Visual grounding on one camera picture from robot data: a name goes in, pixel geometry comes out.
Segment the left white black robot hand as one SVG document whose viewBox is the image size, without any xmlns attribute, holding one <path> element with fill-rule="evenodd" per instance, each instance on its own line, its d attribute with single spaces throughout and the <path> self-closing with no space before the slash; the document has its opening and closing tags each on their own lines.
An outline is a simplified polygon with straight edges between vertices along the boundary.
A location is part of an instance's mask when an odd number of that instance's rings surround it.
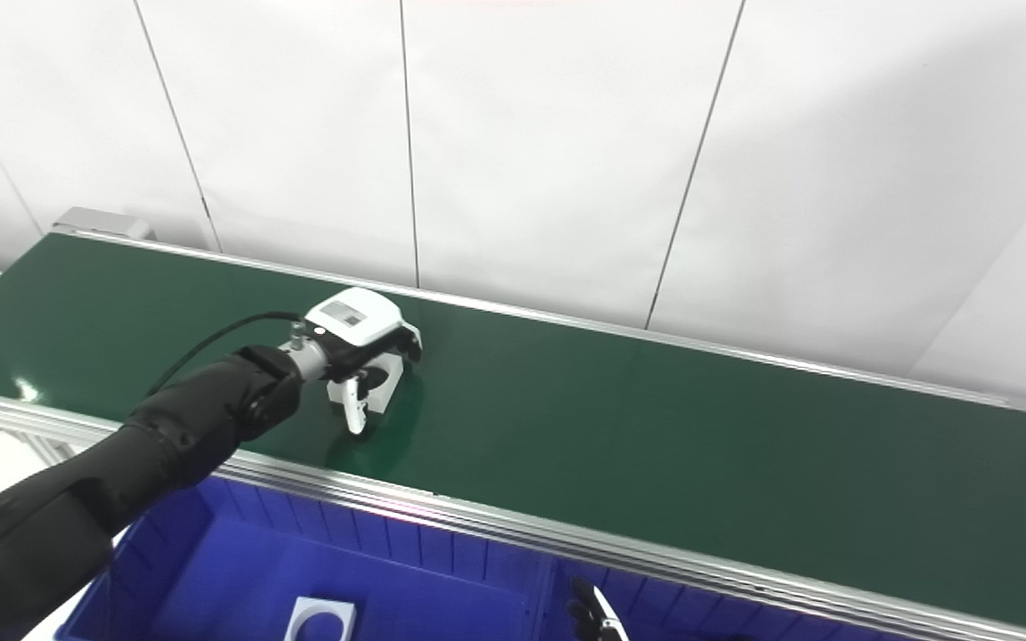
<svg viewBox="0 0 1026 641">
<path fill-rule="evenodd" d="M 324 380 L 347 432 L 365 438 L 374 415 L 386 414 L 403 362 L 422 360 L 422 333 L 403 319 L 398 304 L 367 288 L 342 289 L 309 309 L 303 321 L 303 349 L 313 354 L 303 377 Z"/>
</svg>

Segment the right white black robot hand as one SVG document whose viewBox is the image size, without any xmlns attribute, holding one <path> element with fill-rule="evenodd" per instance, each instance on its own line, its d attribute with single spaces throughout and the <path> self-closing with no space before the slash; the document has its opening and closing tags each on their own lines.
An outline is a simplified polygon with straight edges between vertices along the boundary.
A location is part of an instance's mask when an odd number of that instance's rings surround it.
<svg viewBox="0 0 1026 641">
<path fill-rule="evenodd" d="M 566 612 L 577 640 L 630 640 L 630 634 L 598 585 L 574 576 L 569 588 L 571 597 L 566 602 Z"/>
</svg>

